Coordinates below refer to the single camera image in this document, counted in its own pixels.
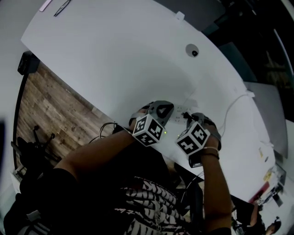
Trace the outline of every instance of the person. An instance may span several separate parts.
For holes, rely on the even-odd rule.
[[[206,142],[207,147],[218,144],[214,136]],[[205,175],[204,233],[227,235],[231,234],[231,197],[216,154],[213,149],[200,154]],[[162,155],[119,127],[112,135],[69,153],[33,188],[27,204],[31,211],[39,211],[52,234],[198,233],[195,224],[179,213],[181,203]]]
[[[237,221],[241,223],[241,225],[238,225],[235,221],[233,225],[234,230],[242,227],[244,234],[272,235],[280,229],[282,223],[279,217],[270,226],[265,227],[256,201],[251,204],[232,196],[232,202],[237,211]]]

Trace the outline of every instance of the hand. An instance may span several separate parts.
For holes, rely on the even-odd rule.
[[[209,130],[210,132],[211,131],[217,131],[215,126],[208,125],[208,124],[205,124],[204,128]],[[219,140],[216,137],[214,137],[213,135],[210,135],[210,137],[208,138],[208,140],[207,140],[207,142],[205,144],[205,147],[218,148],[218,146],[219,146]]]
[[[140,109],[138,112],[141,113],[146,113],[147,109]],[[131,125],[130,125],[130,130],[133,131],[136,125],[136,119],[134,118]]]

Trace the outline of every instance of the black sleeve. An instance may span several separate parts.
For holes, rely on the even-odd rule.
[[[78,183],[68,171],[53,169],[37,181],[34,190],[36,206],[41,217],[58,234],[70,234],[79,222],[81,204]]]
[[[229,228],[219,228],[211,231],[208,235],[231,235],[232,231]]]

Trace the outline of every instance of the black device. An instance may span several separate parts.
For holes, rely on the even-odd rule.
[[[17,71],[21,75],[34,73],[37,71],[40,60],[31,52],[26,51],[19,62]]]

